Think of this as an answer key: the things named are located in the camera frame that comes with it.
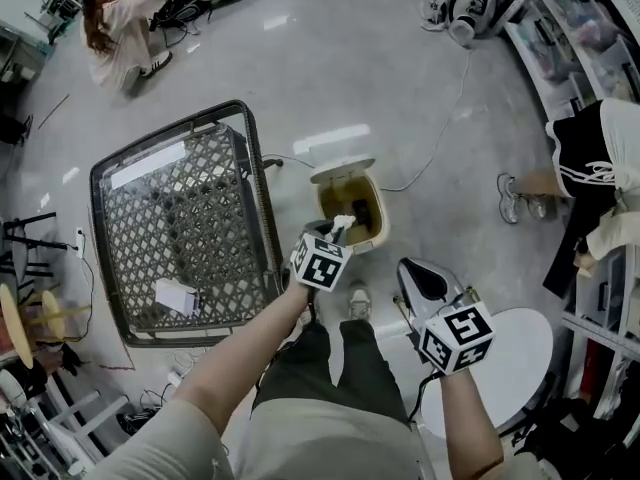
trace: beige trash can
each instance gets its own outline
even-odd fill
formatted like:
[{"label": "beige trash can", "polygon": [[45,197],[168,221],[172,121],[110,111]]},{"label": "beige trash can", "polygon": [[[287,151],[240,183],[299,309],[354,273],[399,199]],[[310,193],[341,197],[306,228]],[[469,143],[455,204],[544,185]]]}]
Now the beige trash can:
[{"label": "beige trash can", "polygon": [[346,236],[346,245],[354,254],[381,246],[389,236],[389,216],[380,187],[367,172],[374,162],[368,155],[343,157],[316,167],[311,176],[322,218],[356,218]]}]

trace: dark green pants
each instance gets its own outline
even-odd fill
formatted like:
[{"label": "dark green pants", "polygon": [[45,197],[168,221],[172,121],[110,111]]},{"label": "dark green pants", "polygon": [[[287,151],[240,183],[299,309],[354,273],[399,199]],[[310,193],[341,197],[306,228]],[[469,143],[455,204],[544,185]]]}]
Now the dark green pants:
[{"label": "dark green pants", "polygon": [[315,323],[305,329],[295,345],[278,351],[264,374],[253,409],[268,400],[306,398],[389,416],[406,425],[400,390],[369,322],[342,322],[340,332],[344,368],[337,386],[331,383],[329,374],[329,333]]}]

